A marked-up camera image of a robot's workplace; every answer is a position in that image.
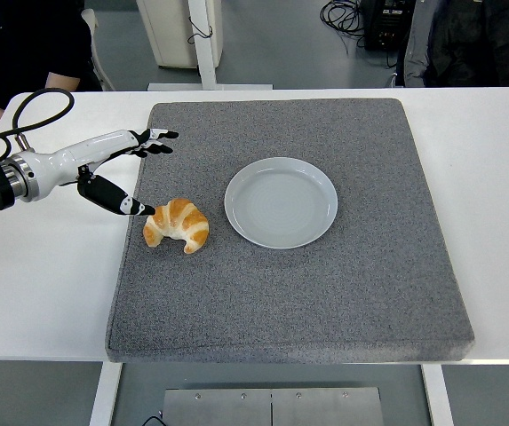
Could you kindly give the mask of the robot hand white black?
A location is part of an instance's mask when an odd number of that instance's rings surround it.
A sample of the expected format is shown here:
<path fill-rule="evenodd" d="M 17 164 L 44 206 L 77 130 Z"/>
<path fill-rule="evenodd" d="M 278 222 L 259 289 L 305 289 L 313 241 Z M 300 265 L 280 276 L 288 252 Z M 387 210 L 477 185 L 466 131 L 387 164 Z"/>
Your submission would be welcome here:
<path fill-rule="evenodd" d="M 178 132 L 165 129 L 117 130 L 62 148 L 51 154 L 22 151 L 4 165 L 13 195 L 26 202 L 39 201 L 57 186 L 75 184 L 77 192 L 99 207 L 123 216 L 145 216 L 155 208 L 142 203 L 122 188 L 95 174 L 96 169 L 121 155 L 170 154 L 163 142 Z"/>

